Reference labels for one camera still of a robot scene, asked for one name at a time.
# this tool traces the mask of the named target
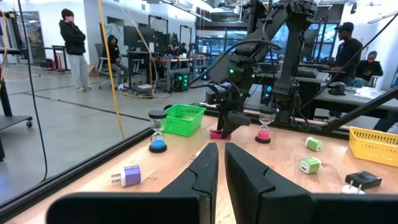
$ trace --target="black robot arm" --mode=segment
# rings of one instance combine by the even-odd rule
[[[292,99],[297,99],[298,95],[298,84],[292,80],[292,77],[295,77],[297,72],[303,34],[311,24],[310,19],[314,17],[316,11],[317,5],[313,1],[282,0],[275,3],[265,18],[263,26],[247,35],[232,55],[223,54],[208,69],[211,81],[231,84],[228,91],[215,93],[207,102],[216,105],[218,109],[217,130],[222,130],[221,137],[223,139],[240,126],[250,124],[250,119],[243,113],[243,106],[247,97],[250,96],[249,90],[256,77],[253,66],[264,59],[270,47],[281,49],[275,44],[264,45],[264,42],[270,41],[284,23],[289,28],[288,44],[284,70],[282,76],[275,83],[273,97],[279,105],[281,114],[277,118],[287,116],[290,120],[295,108],[292,106],[295,100]]]

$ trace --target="concrete floor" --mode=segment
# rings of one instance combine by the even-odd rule
[[[92,91],[75,92],[71,74],[58,75],[34,68],[34,89],[47,152],[48,177],[70,168],[122,140],[116,120],[111,89],[98,89],[102,77],[90,77]],[[14,115],[34,118],[32,128],[25,123],[0,131],[6,152],[0,163],[0,204],[38,184],[44,177],[44,157],[34,113],[27,67],[11,66],[6,72],[7,90]],[[261,87],[247,105],[258,106]],[[149,126],[148,111],[176,103],[199,103],[204,89],[175,93],[168,98],[138,100],[117,92],[119,112],[126,136]],[[317,110],[326,116],[327,111]],[[350,125],[372,128],[377,119],[359,118]]]

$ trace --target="keyboard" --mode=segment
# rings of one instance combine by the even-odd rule
[[[308,67],[299,66],[297,69],[297,76],[305,77],[305,78],[316,78],[318,75],[318,72],[319,71],[316,68],[308,68]]]

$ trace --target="green basket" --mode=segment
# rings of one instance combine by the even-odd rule
[[[174,105],[167,109],[164,132],[190,136],[201,124],[206,108]]]

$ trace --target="yellow basket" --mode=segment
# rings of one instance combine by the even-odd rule
[[[398,167],[398,135],[349,127],[349,147],[358,159]]]

